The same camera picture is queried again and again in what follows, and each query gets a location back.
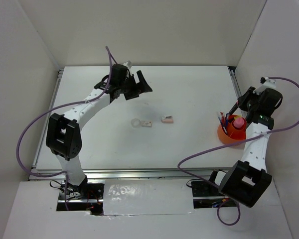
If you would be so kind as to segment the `red gel pen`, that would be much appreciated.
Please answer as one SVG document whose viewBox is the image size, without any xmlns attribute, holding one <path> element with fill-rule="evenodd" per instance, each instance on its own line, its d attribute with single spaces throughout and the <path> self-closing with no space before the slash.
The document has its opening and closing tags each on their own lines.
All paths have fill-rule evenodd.
<svg viewBox="0 0 299 239">
<path fill-rule="evenodd" d="M 225 125 L 227 126 L 229 123 L 229 113 L 225 115 Z"/>
</svg>

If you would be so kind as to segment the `dark blue gel pen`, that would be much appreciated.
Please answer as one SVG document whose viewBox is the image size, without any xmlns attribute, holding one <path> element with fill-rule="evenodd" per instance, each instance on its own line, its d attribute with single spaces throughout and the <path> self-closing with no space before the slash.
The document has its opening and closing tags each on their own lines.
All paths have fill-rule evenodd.
<svg viewBox="0 0 299 239">
<path fill-rule="evenodd" d="M 223 125 L 223 126 L 226 126 L 226 117 L 225 117 L 224 113 L 221 112 L 220 115 L 221 115 L 222 125 Z"/>
</svg>

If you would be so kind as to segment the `clear tape roll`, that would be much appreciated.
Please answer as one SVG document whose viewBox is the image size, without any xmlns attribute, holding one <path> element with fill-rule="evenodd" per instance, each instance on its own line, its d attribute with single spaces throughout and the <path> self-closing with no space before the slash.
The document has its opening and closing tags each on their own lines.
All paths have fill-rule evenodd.
<svg viewBox="0 0 299 239">
<path fill-rule="evenodd" d="M 139 119 L 132 119 L 131 120 L 131 126 L 133 128 L 139 128 L 142 126 L 142 122 Z"/>
</svg>

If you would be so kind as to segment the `white staples box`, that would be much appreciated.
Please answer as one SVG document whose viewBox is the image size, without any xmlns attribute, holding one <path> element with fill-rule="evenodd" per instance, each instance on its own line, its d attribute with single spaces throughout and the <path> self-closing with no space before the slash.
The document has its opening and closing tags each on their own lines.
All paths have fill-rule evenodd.
<svg viewBox="0 0 299 239">
<path fill-rule="evenodd" d="M 142 127 L 152 127 L 152 121 L 150 121 L 150 120 L 142 120 L 141 121 L 141 126 Z"/>
</svg>

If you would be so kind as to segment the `pink eraser with sharpener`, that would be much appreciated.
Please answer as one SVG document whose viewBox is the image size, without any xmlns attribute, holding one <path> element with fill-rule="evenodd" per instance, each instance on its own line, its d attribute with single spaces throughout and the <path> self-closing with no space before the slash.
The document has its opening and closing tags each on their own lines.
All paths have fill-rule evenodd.
<svg viewBox="0 0 299 239">
<path fill-rule="evenodd" d="M 162 123 L 174 123 L 173 116 L 162 116 L 161 122 Z"/>
</svg>

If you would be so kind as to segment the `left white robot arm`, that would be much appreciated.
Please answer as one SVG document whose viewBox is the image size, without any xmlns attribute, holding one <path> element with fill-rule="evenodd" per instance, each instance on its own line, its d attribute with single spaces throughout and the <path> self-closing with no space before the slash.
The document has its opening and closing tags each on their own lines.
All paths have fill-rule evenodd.
<svg viewBox="0 0 299 239">
<path fill-rule="evenodd" d="M 67 188 L 76 198 L 82 199 L 88 194 L 88 179 L 79 159 L 81 130 L 85 124 L 120 95 L 131 100 L 149 92 L 152 88 L 141 71 L 132 74 L 127 64 L 114 64 L 83 102 L 61 115 L 53 113 L 49 117 L 46 146 L 66 172 Z"/>
</svg>

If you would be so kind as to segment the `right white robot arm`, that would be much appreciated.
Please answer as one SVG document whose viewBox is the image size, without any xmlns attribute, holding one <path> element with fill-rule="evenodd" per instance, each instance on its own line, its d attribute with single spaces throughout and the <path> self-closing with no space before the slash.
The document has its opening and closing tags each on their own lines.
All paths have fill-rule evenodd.
<svg viewBox="0 0 299 239">
<path fill-rule="evenodd" d="M 228 172 L 217 171 L 210 176 L 207 189 L 212 195 L 224 194 L 251 208 L 272 181 L 267 173 L 265 157 L 270 132 L 274 127 L 273 112 L 282 103 L 282 94 L 269 87 L 250 87 L 238 98 L 236 109 L 246 111 L 245 134 L 247 142 L 243 156 Z"/>
</svg>

